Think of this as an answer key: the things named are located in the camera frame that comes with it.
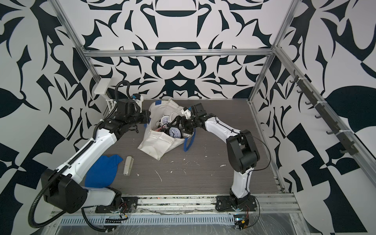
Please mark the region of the black round alarm clock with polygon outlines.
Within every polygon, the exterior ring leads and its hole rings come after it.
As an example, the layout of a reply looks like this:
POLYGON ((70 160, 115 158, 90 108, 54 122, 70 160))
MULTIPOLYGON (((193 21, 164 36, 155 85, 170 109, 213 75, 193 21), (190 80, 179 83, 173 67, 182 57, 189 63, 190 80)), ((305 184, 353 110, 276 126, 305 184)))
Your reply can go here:
POLYGON ((183 138, 182 131, 178 127, 169 127, 167 133, 172 138, 176 138, 176 139, 182 139, 183 138))

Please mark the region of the white canvas bag blue handles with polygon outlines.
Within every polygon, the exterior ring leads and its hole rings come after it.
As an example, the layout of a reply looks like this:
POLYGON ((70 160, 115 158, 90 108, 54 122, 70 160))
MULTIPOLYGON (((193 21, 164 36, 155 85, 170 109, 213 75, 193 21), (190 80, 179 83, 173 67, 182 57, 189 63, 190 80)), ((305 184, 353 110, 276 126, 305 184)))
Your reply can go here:
POLYGON ((172 138, 167 133, 168 128, 171 127, 171 122, 177 116, 184 116, 181 113, 182 109, 182 106, 171 99, 158 100, 152 103, 149 108, 151 121, 146 125, 144 138, 138 149, 157 160, 160 160, 167 152, 180 145, 184 146, 185 151, 189 150, 192 144, 187 142, 195 137, 195 132, 187 134, 183 129, 180 129, 183 134, 182 139, 172 138), (170 124, 160 126, 160 119, 163 116, 170 116, 170 124))

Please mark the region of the white round alarm clock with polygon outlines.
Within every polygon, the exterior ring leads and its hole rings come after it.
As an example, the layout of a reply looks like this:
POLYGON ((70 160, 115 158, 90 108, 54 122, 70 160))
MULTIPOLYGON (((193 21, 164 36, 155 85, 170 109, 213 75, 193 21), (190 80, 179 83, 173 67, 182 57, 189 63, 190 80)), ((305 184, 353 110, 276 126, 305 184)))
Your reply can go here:
POLYGON ((171 122, 170 116, 163 116, 160 119, 160 126, 168 125, 170 124, 170 122, 171 122))

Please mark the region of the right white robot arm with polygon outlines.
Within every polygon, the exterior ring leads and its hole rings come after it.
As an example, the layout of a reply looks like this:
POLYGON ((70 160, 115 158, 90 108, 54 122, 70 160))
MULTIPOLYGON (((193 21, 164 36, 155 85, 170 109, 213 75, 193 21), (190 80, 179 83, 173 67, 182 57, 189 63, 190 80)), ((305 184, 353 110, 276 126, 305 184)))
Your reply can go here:
POLYGON ((250 181, 260 155, 251 132, 240 131, 225 124, 214 114, 208 114, 200 103, 184 108, 182 114, 166 125, 166 133, 170 136, 177 137, 180 134, 182 137, 184 133, 193 134, 196 128, 202 128, 216 135, 226 144, 234 178, 229 196, 219 196, 216 199, 216 210, 219 212, 230 209, 241 211, 254 206, 256 200, 250 194, 250 181))

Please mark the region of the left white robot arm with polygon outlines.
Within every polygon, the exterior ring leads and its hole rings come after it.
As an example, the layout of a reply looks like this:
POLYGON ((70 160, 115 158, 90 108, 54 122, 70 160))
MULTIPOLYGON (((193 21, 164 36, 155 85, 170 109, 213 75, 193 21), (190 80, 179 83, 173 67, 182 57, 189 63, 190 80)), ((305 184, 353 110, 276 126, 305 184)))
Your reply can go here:
POLYGON ((103 153, 115 144, 126 132, 137 131, 138 124, 147 124, 150 112, 142 109, 144 98, 133 95, 130 99, 115 102, 108 117, 101 120, 94 129, 93 136, 71 158, 57 169, 46 169, 41 175, 42 188, 33 200, 28 224, 32 228, 44 227, 65 213, 95 206, 119 206, 119 191, 109 188, 88 188, 80 183, 84 176, 103 153), (58 207, 61 212, 51 219, 38 223, 35 212, 40 200, 58 207))

